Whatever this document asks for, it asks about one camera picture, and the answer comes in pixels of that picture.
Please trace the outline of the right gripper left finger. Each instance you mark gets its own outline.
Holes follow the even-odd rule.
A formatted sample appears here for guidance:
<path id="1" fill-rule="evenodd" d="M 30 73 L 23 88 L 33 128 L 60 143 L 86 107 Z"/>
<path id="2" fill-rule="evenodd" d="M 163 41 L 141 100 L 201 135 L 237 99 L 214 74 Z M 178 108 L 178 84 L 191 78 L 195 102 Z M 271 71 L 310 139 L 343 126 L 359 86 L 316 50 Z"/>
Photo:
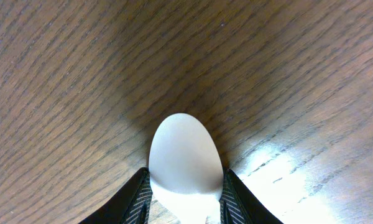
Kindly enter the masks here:
<path id="1" fill-rule="evenodd" d="M 143 167 L 80 224 L 148 224 L 151 201 L 150 174 Z"/>

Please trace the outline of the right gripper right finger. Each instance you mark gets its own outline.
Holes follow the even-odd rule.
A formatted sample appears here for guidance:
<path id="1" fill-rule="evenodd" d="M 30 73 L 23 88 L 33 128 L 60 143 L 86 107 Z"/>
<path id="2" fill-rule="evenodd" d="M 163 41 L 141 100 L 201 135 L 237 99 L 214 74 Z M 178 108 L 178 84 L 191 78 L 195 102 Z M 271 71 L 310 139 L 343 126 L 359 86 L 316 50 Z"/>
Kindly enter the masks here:
<path id="1" fill-rule="evenodd" d="M 282 224 L 231 169 L 223 169 L 223 173 L 221 224 Z"/>

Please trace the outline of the white plastic spoon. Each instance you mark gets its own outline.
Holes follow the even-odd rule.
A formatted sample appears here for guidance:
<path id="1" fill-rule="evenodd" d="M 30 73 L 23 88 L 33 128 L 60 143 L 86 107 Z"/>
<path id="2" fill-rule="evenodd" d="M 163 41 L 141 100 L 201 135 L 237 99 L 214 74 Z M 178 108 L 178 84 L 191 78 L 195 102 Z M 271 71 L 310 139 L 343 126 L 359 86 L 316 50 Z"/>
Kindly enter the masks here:
<path id="1" fill-rule="evenodd" d="M 223 167 L 209 132 L 195 117 L 177 113 L 161 122 L 148 165 L 154 197 L 181 223 L 220 221 Z"/>

